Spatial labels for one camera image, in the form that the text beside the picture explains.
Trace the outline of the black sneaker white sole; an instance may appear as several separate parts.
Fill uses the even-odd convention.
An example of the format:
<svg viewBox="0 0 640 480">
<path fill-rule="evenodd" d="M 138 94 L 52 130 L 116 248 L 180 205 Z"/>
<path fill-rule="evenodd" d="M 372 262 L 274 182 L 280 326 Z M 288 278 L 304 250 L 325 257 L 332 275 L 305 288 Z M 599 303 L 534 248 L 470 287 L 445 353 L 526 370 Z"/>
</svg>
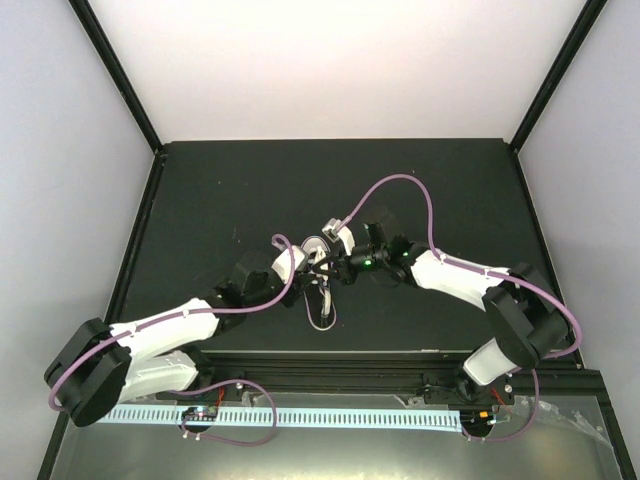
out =
<svg viewBox="0 0 640 480">
<path fill-rule="evenodd" d="M 320 236 L 309 236 L 301 245 L 308 255 L 308 263 L 314 266 L 325 259 L 330 253 L 327 242 Z M 304 293 L 305 307 L 311 326 L 320 332 L 326 332 L 334 327 L 337 321 L 329 277 L 311 271 L 313 280 Z"/>
</svg>

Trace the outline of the white shoelace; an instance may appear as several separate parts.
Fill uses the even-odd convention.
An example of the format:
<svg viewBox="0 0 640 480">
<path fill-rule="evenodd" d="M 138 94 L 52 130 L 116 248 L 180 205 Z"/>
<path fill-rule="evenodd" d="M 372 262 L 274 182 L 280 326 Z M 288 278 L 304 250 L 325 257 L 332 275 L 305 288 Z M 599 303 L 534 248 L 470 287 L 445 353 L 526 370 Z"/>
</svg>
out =
<svg viewBox="0 0 640 480">
<path fill-rule="evenodd" d="M 328 276 L 329 263 L 313 267 L 311 272 L 318 275 L 319 279 L 305 293 L 308 319 L 316 330 L 326 331 L 335 323 L 335 307 Z"/>
</svg>

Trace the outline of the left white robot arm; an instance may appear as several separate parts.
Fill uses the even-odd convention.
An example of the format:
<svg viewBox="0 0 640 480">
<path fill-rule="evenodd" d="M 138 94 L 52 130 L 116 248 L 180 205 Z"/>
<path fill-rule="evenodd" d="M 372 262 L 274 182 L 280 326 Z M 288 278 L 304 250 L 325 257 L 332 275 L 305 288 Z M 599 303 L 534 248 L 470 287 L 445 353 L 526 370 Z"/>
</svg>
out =
<svg viewBox="0 0 640 480">
<path fill-rule="evenodd" d="M 137 397 L 164 391 L 207 397 L 215 376 L 183 346 L 228 330 L 248 314 L 294 302 L 312 260 L 294 246 L 275 260 L 265 258 L 258 269 L 238 263 L 236 277 L 168 311 L 128 323 L 83 322 L 45 371 L 50 408 L 84 427 Z"/>
</svg>

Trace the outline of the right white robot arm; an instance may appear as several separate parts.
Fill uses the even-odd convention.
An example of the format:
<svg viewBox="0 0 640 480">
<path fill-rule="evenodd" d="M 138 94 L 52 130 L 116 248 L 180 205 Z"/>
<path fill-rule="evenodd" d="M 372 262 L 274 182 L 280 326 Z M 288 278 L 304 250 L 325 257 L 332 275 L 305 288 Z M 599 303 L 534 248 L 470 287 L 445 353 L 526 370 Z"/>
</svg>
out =
<svg viewBox="0 0 640 480">
<path fill-rule="evenodd" d="M 362 272 L 382 270 L 396 283 L 447 294 L 487 315 L 490 340 L 453 373 L 461 402 L 478 403 L 499 377 L 535 368 L 568 335 L 569 321 L 535 268 L 490 268 L 448 257 L 409 240 L 387 209 L 364 228 L 368 240 L 359 245 L 345 221 L 330 219 L 322 232 L 336 247 L 318 272 L 349 285 Z"/>
</svg>

